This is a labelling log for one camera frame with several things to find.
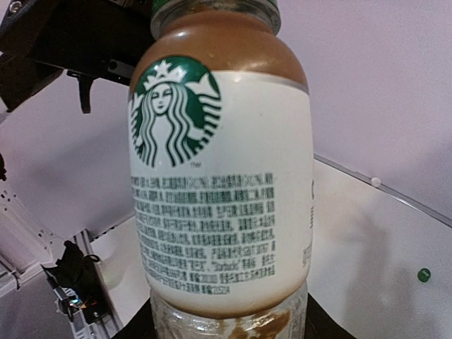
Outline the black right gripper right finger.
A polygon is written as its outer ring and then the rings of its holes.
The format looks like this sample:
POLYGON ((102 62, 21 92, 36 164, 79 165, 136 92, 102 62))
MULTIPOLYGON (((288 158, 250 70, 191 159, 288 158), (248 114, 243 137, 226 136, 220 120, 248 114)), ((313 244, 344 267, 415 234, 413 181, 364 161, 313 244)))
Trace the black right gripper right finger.
POLYGON ((353 339, 353 336, 337 324, 308 294, 305 326, 306 339, 353 339))

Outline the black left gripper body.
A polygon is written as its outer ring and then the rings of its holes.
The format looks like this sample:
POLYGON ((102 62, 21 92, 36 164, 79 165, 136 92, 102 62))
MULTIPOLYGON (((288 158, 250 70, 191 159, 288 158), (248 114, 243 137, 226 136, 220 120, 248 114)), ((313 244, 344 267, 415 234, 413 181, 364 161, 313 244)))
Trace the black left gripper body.
POLYGON ((9 1, 1 20, 1 101, 10 113, 63 72, 91 111, 95 80, 129 85, 152 44, 151 1, 9 1))

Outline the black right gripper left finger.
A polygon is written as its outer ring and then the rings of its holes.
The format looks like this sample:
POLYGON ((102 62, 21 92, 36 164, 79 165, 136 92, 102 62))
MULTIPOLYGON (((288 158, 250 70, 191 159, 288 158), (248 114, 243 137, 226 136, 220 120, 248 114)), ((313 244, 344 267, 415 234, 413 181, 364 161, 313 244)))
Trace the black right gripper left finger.
POLYGON ((113 338, 157 338, 150 298, 125 297, 114 303, 124 327, 113 338))

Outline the green bottle cap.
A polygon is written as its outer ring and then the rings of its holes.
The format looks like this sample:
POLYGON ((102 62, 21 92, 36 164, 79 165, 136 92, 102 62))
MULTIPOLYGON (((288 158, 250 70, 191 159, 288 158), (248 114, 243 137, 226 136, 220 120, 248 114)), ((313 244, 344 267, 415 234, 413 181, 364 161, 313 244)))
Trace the green bottle cap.
POLYGON ((417 279, 421 283, 427 283, 432 276, 432 272, 428 268, 421 268, 417 273, 417 279))

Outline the coffee bottle with dark cap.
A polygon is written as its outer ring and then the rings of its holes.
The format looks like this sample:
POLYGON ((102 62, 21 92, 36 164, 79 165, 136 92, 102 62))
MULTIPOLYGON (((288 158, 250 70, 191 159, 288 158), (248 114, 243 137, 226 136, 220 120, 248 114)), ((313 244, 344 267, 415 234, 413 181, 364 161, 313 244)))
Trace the coffee bottle with dark cap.
POLYGON ((275 1, 155 1, 128 95, 159 338, 302 338, 314 222, 309 89, 275 1))

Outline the white blue bottle cap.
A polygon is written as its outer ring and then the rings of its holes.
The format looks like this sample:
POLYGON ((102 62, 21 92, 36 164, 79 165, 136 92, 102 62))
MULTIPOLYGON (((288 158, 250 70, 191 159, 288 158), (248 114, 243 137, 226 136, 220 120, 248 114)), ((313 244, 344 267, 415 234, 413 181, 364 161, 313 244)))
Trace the white blue bottle cap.
POLYGON ((371 185, 373 187, 379 187, 381 185, 381 180, 378 177, 371 178, 371 185))

